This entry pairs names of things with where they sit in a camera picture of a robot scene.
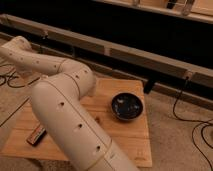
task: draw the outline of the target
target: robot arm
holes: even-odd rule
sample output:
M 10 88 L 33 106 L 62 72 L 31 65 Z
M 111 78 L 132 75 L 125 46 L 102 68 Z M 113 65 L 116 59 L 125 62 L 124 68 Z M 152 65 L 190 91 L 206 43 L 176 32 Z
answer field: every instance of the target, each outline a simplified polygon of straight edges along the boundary
M 89 67 L 70 59 L 33 53 L 30 43 L 20 36 L 0 47 L 0 54 L 15 65 L 51 75 L 34 86 L 30 103 L 77 170 L 139 171 L 79 103 L 95 85 Z

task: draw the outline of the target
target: concrete floor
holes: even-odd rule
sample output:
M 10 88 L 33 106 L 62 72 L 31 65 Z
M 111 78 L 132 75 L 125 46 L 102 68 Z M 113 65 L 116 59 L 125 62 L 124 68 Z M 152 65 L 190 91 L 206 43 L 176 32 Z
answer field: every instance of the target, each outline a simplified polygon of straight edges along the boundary
M 21 103 L 20 98 L 24 98 L 27 95 L 28 91 L 25 90 L 14 90 L 7 86 L 0 87 L 0 115 L 3 113 L 2 111 L 8 112 L 11 109 L 15 109 Z M 191 131 L 196 124 L 180 122 L 172 118 L 174 101 L 174 98 L 155 91 L 152 91 L 149 95 L 145 95 L 153 167 L 142 168 L 141 170 L 209 171 L 207 162 L 196 150 L 191 141 Z M 199 118 L 203 120 L 213 118 L 212 111 L 183 101 L 180 101 L 178 104 L 177 112 L 185 118 Z M 7 140 L 19 114 L 20 111 L 0 128 L 0 150 Z M 213 142 L 213 129 L 209 129 L 207 134 L 209 135 L 209 142 Z M 213 151 L 202 142 L 199 131 L 196 132 L 196 141 L 213 164 Z M 41 163 L 46 171 L 72 170 L 68 162 L 41 161 Z M 12 170 L 37 171 L 38 168 L 26 159 L 0 155 L 0 171 Z

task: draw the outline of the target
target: screw hole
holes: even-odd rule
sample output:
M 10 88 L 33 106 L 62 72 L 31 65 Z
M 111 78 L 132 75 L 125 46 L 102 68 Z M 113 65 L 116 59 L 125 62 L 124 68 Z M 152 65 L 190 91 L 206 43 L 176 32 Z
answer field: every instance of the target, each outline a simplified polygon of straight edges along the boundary
M 64 106 L 64 102 L 61 102 L 59 105 L 60 105 L 61 107 Z
M 100 149 L 101 149 L 101 146 L 97 146 L 97 147 L 96 147 L 96 151 L 97 151 L 97 152 L 100 151 Z
M 97 117 L 95 117 L 95 121 L 98 123 L 98 124 L 100 124 L 101 123 L 101 119 L 97 116 Z
M 83 127 L 83 125 L 82 125 L 82 124 L 79 124 L 79 125 L 78 125 L 78 128 L 82 128 L 82 127 Z

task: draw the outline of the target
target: cable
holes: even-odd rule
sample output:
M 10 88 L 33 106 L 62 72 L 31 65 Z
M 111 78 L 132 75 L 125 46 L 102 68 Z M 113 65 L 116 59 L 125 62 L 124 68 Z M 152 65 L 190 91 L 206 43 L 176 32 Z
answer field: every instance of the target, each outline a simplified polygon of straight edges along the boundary
M 4 65 L 1 65 L 1 67 L 5 67 L 5 66 L 13 66 L 12 64 L 4 64 Z M 18 85 L 18 86 L 15 86 L 15 85 L 12 85 L 11 82 L 12 80 L 14 79 L 17 79 L 19 78 L 19 76 L 14 76 L 14 74 L 16 73 L 16 71 L 14 71 L 11 75 L 8 75 L 10 74 L 12 71 L 14 70 L 14 68 L 12 68 L 9 72 L 7 73 L 4 73 L 4 74 L 0 74 L 0 86 L 3 86 L 4 84 L 7 84 L 10 88 L 23 88 L 25 87 L 25 85 Z M 33 84 L 35 81 L 39 80 L 39 77 L 32 80 L 31 82 L 29 82 L 27 85 L 31 85 Z
M 15 72 L 13 72 L 11 75 L 10 75 L 10 77 L 8 78 L 8 80 L 7 80 L 7 85 L 10 87 L 10 88 L 23 88 L 23 87 L 25 87 L 25 85 L 12 85 L 11 84 L 11 81 L 12 80 L 14 80 L 16 77 L 14 77 L 14 74 L 16 73 L 16 71 Z M 37 80 L 39 80 L 40 79 L 40 77 L 38 77 L 38 78 L 36 78 L 36 79 L 34 79 L 34 80 L 32 80 L 31 82 L 29 82 L 27 85 L 31 85 L 31 84 L 33 84 L 34 82 L 36 82 Z
M 193 142 L 194 146 L 197 148 L 197 150 L 203 155 L 203 157 L 204 157 L 204 158 L 206 159 L 206 161 L 208 162 L 211 171 L 213 171 L 213 166 L 212 166 L 210 160 L 209 160 L 208 157 L 204 154 L 204 152 L 202 152 L 202 150 L 200 149 L 200 147 L 196 144 L 195 138 L 194 138 L 194 132 L 195 132 L 196 128 L 198 128 L 198 127 L 201 126 L 202 124 L 205 124 L 205 123 L 202 123 L 202 122 L 201 122 L 201 123 L 199 123 L 198 125 L 196 125 L 196 126 L 193 128 L 193 130 L 192 130 L 192 142 Z
M 174 117 L 175 117 L 177 120 L 179 120 L 179 121 L 184 121 L 184 122 L 199 122 L 199 124 L 197 124 L 197 125 L 193 128 L 193 130 L 192 130 L 192 142 L 193 142 L 193 145 L 197 148 L 197 150 L 203 155 L 203 157 L 204 157 L 204 158 L 206 159 L 206 161 L 208 162 L 211 171 L 213 171 L 213 166 L 212 166 L 210 160 L 209 160 L 208 157 L 204 154 L 204 152 L 202 152 L 202 150 L 201 150 L 201 149 L 199 148 L 199 146 L 196 144 L 195 139 L 194 139 L 194 132 L 195 132 L 196 128 L 198 128 L 199 126 L 205 124 L 205 125 L 202 127 L 202 129 L 201 129 L 201 137 L 202 137 L 203 141 L 212 149 L 212 145 L 210 145 L 210 144 L 207 142 L 206 138 L 204 137 L 204 130 L 205 130 L 206 128 L 213 127 L 213 124 L 210 122 L 210 121 L 213 121 L 213 119 L 210 119 L 210 120 L 207 120 L 207 121 L 185 119 L 185 118 L 179 117 L 179 116 L 177 115 L 176 111 L 175 111 L 176 106 L 177 106 L 177 103 L 178 103 L 178 101 L 180 100 L 180 98 L 181 98 L 181 96 L 182 96 L 182 94 L 183 94 L 183 92 L 184 92 L 184 90 L 185 90 L 185 88 L 186 88 L 188 82 L 189 82 L 189 78 L 187 78 L 187 79 L 185 80 L 184 86 L 182 87 L 180 93 L 178 94 L 178 96 L 177 96 L 177 98 L 176 98 L 176 100 L 175 100 L 175 103 L 174 103 L 174 105 L 173 105 L 173 115 L 174 115 Z
M 204 136 L 204 130 L 209 128 L 209 127 L 212 127 L 212 125 L 205 125 L 203 126 L 203 128 L 201 129 L 201 136 L 202 136 L 202 139 L 203 141 L 209 146 L 209 148 L 213 149 L 213 146 L 206 140 L 205 136 Z
M 9 117 L 4 120 L 1 124 L 0 124 L 0 128 L 22 107 L 24 106 L 24 104 L 29 100 L 29 98 L 27 98 L 26 100 L 24 100 L 24 102 L 21 103 L 21 105 L 13 112 L 9 115 Z

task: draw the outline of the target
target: wooden table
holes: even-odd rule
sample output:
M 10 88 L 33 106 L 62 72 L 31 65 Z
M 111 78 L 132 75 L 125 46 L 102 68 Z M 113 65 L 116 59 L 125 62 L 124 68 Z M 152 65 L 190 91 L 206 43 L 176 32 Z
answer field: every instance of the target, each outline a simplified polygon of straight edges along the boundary
M 100 118 L 101 127 L 138 167 L 151 167 L 150 139 L 141 81 L 98 79 L 96 87 L 93 96 L 87 96 L 81 100 L 82 105 L 94 118 Z M 110 102 L 116 94 L 121 92 L 137 95 L 144 104 L 143 114 L 133 122 L 121 122 L 111 112 Z M 2 155 L 67 161 L 67 157 L 49 135 L 46 135 L 36 147 L 26 142 L 27 137 L 38 124 L 30 104 L 26 104 L 1 152 Z
M 213 1 L 212 0 L 195 0 L 192 7 L 192 12 L 213 16 Z

